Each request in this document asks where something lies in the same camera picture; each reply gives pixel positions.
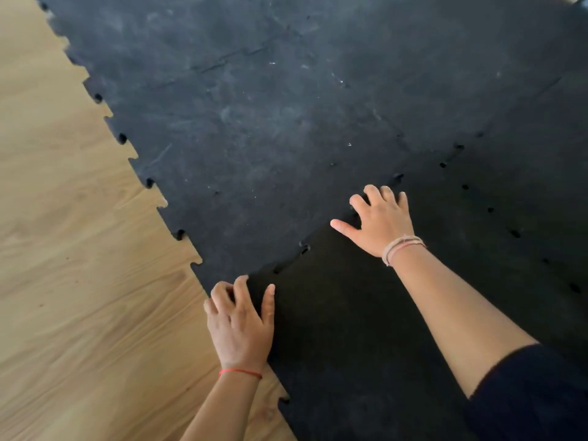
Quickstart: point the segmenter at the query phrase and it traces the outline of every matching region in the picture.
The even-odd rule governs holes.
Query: finger
[[[204,311],[209,317],[219,313],[215,305],[215,302],[213,302],[212,299],[204,300]]]
[[[401,192],[400,195],[398,195],[398,207],[408,213],[408,197],[405,192]]]
[[[352,225],[347,224],[341,220],[331,220],[330,222],[331,227],[336,230],[337,232],[342,233],[347,238],[349,238],[352,242],[355,243],[355,238],[359,233],[359,229],[355,229]]]
[[[365,186],[364,192],[366,193],[367,199],[369,199],[369,203],[371,206],[375,206],[376,204],[379,204],[384,201],[384,199],[382,198],[382,194],[376,186],[368,184],[367,186]]]
[[[249,294],[249,288],[247,288],[248,275],[241,275],[235,280],[233,286],[233,292],[235,294],[235,303],[237,307],[241,308],[253,308],[254,304],[251,302],[251,295]]]
[[[269,285],[263,294],[261,302],[261,320],[264,325],[273,328],[273,315],[276,313],[276,302],[274,294],[276,293],[276,285]]]
[[[392,191],[392,189],[390,187],[382,186],[382,187],[380,187],[380,192],[382,193],[382,198],[384,198],[384,200],[387,203],[396,204],[396,198],[394,198],[394,192]]]
[[[367,212],[369,208],[365,200],[358,194],[355,194],[351,198],[349,198],[349,204],[351,204],[351,206],[355,209],[355,211],[359,214],[360,217],[363,214],[365,214],[365,212]]]
[[[214,302],[217,310],[221,314],[229,315],[235,309],[235,304],[231,302],[229,298],[229,290],[233,288],[233,285],[226,281],[219,281],[214,288],[210,297]]]

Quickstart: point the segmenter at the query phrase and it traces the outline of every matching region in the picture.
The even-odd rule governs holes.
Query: navy blue shirt
[[[531,345],[489,371],[465,413],[482,441],[587,441],[588,379],[557,353]]]

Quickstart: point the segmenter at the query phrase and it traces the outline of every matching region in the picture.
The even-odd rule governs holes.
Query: beige hair tie
[[[424,246],[423,240],[414,235],[405,235],[404,237],[397,238],[384,248],[384,252],[382,253],[382,261],[386,266],[390,266],[390,263],[388,262],[389,258],[392,258],[394,254],[403,247],[411,246],[413,244],[421,244]]]

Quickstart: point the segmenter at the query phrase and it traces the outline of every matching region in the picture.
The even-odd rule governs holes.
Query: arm
[[[408,199],[396,202],[389,187],[366,186],[368,205],[359,195],[350,203],[362,228],[333,220],[334,229],[364,251],[380,257],[391,241],[414,235]],[[420,245],[407,246],[388,259],[415,301],[435,341],[469,397],[478,384],[508,354],[535,339]]]
[[[261,374],[272,346],[275,286],[266,289],[259,318],[246,281],[247,276],[241,276],[234,285],[218,283],[212,290],[212,298],[204,302],[204,309],[221,368]],[[229,298],[230,293],[234,294],[235,303]],[[224,372],[181,441],[242,440],[258,383],[259,378],[254,375]]]

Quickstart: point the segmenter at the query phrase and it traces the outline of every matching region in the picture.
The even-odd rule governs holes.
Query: wristband
[[[413,244],[421,244],[424,246],[423,240],[414,235],[405,235],[404,237],[397,238],[392,243],[388,244],[382,253],[382,261],[386,266],[390,266],[388,259],[391,259],[393,255],[406,246]]]
[[[219,371],[219,378],[223,373],[226,373],[227,371],[235,371],[237,373],[245,373],[246,375],[255,376],[258,379],[263,378],[261,373],[256,373],[255,371],[249,371],[249,370],[241,370],[240,368],[224,368],[223,370]]]

